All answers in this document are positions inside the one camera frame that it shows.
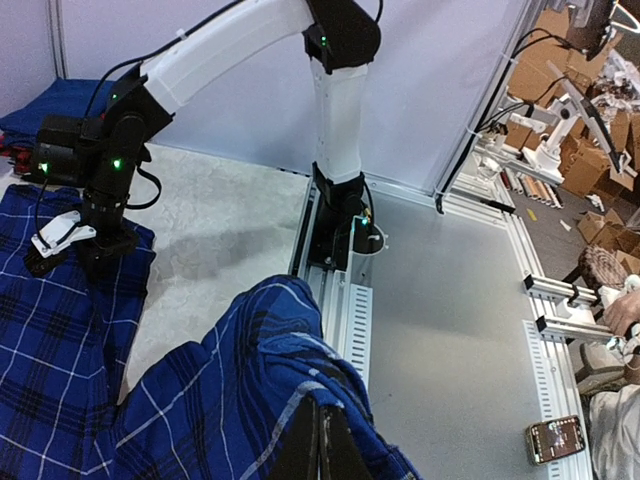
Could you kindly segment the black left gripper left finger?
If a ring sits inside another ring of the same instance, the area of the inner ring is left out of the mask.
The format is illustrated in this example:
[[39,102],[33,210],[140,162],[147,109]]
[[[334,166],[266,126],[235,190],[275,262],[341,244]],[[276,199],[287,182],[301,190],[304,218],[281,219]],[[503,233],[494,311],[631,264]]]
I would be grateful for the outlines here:
[[320,409],[312,397],[305,397],[295,410],[276,463],[269,473],[272,480],[318,478]]

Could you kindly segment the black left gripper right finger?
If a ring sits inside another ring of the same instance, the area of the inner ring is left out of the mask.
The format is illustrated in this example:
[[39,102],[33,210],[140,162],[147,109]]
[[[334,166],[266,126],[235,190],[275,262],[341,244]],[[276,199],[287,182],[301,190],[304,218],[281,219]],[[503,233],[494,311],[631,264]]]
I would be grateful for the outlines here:
[[322,480],[372,480],[355,444],[343,411],[335,406],[319,412],[319,478]]

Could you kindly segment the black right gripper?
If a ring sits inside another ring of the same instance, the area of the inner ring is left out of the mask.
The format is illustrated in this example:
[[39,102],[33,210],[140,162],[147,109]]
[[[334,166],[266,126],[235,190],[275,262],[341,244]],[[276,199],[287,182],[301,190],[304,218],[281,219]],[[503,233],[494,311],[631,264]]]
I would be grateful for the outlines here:
[[138,245],[138,234],[124,221],[125,211],[135,207],[130,201],[134,175],[160,183],[141,167],[151,159],[145,144],[173,116],[146,89],[147,80],[141,74],[125,75],[113,86],[103,115],[49,115],[36,136],[33,172],[44,183],[81,189],[82,202],[72,210],[97,230],[95,238],[70,247],[90,279],[102,276]]

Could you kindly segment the blue plaid shirt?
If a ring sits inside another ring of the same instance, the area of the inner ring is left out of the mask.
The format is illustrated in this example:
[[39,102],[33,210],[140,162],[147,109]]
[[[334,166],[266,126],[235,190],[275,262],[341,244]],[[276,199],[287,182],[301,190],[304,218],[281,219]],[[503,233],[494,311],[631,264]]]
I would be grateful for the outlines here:
[[359,373],[324,340],[310,286],[268,277],[237,295],[198,342],[119,393],[154,260],[134,252],[91,284],[75,258],[32,276],[34,214],[74,206],[69,188],[9,186],[1,201],[1,475],[5,479],[264,479],[306,399],[346,418],[375,479],[417,469],[378,433]]

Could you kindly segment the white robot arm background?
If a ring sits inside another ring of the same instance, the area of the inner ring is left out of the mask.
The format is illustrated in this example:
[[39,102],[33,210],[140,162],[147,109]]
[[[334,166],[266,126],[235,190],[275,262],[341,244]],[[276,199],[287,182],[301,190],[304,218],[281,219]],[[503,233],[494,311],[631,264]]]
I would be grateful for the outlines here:
[[556,84],[564,95],[543,108],[532,100],[522,100],[511,95],[503,98],[502,105],[507,119],[543,135],[534,149],[523,148],[524,165],[521,171],[544,182],[559,186],[564,182],[560,172],[561,145],[577,121],[581,120],[594,135],[597,146],[617,174],[631,171],[631,158],[616,148],[602,116],[591,101],[552,62],[547,67],[556,77]]

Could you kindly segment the person's hand at right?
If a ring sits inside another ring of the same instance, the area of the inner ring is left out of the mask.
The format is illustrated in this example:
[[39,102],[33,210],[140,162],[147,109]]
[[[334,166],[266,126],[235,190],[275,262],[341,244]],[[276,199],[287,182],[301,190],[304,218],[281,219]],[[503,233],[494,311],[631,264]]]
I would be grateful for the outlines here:
[[639,321],[639,292],[616,299],[604,313],[604,322],[617,336],[625,336],[628,329]]

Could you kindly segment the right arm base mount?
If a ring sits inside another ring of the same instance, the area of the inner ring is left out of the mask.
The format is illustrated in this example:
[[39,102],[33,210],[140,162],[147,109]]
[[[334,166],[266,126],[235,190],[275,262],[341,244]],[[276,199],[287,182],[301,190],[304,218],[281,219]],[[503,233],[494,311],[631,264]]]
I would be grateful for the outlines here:
[[370,216],[344,217],[335,223],[316,220],[308,263],[326,270],[346,271],[349,255],[373,256],[386,248],[386,235]]

